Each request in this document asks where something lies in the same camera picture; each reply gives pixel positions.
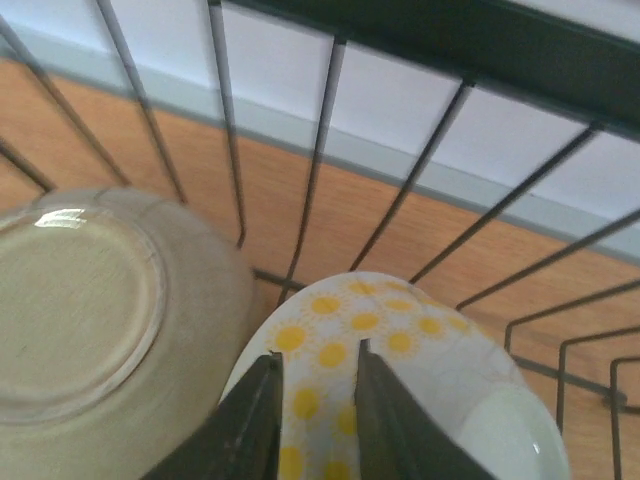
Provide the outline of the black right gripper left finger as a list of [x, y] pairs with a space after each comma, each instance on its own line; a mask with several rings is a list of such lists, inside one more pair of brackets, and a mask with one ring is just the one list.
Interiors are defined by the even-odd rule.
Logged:
[[146, 479], [275, 479], [282, 425], [283, 357], [259, 356], [205, 423]]

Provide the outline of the black wire dish rack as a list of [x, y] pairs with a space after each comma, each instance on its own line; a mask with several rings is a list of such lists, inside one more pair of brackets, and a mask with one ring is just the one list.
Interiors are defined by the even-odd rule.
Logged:
[[638, 477], [637, 40], [513, 1], [3, 2], [1, 215], [109, 188], [235, 244], [248, 342], [402, 279], [511, 357], [567, 479]]

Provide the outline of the beige leaf pattern bowl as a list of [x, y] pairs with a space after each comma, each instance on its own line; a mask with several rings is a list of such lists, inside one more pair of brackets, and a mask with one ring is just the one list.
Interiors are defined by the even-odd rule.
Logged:
[[3, 212], [2, 477], [143, 477], [208, 418], [261, 310], [235, 244], [171, 200]]

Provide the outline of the yellow blue pattern bowl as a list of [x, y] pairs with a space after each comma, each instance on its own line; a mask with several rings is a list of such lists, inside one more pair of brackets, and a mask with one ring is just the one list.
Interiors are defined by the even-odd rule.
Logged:
[[402, 279], [349, 272], [317, 281], [277, 308], [228, 378], [234, 386], [259, 356], [282, 355], [280, 478], [360, 477], [353, 397], [362, 340], [496, 477], [570, 477], [555, 420], [500, 345]]

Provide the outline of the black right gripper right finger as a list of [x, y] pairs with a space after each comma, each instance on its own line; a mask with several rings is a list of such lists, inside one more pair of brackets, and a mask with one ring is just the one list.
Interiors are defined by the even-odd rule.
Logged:
[[491, 479], [417, 403], [384, 359], [359, 343], [354, 392], [363, 479]]

